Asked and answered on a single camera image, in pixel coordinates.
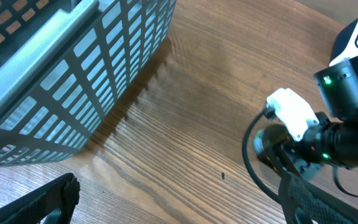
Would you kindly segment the tin can with pull tab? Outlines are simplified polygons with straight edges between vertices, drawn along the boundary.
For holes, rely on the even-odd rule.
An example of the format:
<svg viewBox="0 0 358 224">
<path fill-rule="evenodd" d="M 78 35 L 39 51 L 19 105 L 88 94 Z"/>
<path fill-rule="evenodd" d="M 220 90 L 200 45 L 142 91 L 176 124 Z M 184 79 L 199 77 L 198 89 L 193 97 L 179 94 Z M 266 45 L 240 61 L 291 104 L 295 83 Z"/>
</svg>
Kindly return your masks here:
<svg viewBox="0 0 358 224">
<path fill-rule="evenodd" d="M 291 139 L 288 129 L 281 124 L 271 124 L 258 130 L 253 139 L 254 151 L 257 158 L 267 158 L 268 149 Z"/>
</svg>

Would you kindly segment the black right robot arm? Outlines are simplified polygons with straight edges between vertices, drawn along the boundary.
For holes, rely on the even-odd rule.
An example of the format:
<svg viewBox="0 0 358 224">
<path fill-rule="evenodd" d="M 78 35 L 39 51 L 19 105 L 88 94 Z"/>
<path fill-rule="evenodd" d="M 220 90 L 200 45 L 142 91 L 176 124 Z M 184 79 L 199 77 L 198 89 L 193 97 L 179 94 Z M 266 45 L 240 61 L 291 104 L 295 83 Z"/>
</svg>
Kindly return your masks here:
<svg viewBox="0 0 358 224">
<path fill-rule="evenodd" d="M 267 97 L 266 109 L 280 120 L 264 131 L 259 158 L 279 172 L 298 176 L 307 166 L 358 167 L 358 56 L 313 76 L 329 111 L 315 113 L 300 95 L 280 88 Z"/>
</svg>

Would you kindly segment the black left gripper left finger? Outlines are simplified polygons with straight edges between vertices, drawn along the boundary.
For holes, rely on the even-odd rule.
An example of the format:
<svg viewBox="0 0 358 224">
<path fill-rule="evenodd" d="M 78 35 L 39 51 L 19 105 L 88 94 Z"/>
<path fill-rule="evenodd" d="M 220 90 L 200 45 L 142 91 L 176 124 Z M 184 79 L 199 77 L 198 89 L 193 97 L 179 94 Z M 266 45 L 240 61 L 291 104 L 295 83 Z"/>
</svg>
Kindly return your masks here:
<svg viewBox="0 0 358 224">
<path fill-rule="evenodd" d="M 0 223 L 70 223 L 80 199 L 80 183 L 66 173 L 0 208 Z"/>
</svg>

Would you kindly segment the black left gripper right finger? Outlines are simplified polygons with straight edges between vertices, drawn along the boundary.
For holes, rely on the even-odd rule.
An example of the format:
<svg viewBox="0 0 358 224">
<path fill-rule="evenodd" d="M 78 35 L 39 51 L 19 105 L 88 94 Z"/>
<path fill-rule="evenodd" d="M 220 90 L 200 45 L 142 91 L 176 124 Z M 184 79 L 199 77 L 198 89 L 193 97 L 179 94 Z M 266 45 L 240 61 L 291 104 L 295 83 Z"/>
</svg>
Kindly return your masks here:
<svg viewBox="0 0 358 224">
<path fill-rule="evenodd" d="M 278 196 L 287 223 L 358 224 L 358 209 L 292 173 L 283 175 Z"/>
</svg>

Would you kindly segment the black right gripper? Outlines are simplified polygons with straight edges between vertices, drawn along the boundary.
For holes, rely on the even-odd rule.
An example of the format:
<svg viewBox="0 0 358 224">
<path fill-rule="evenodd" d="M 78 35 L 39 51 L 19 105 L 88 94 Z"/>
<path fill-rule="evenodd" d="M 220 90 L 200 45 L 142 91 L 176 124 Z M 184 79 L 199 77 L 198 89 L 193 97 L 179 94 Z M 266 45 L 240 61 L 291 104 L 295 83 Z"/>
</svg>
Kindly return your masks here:
<svg viewBox="0 0 358 224">
<path fill-rule="evenodd" d="M 324 165 L 332 165 L 334 140 L 333 123 L 324 112 L 317 112 L 319 124 L 306 130 L 303 139 L 294 142 L 293 163 L 282 145 L 267 149 L 267 155 L 280 177 L 292 173 L 303 179 L 312 179 Z"/>
</svg>

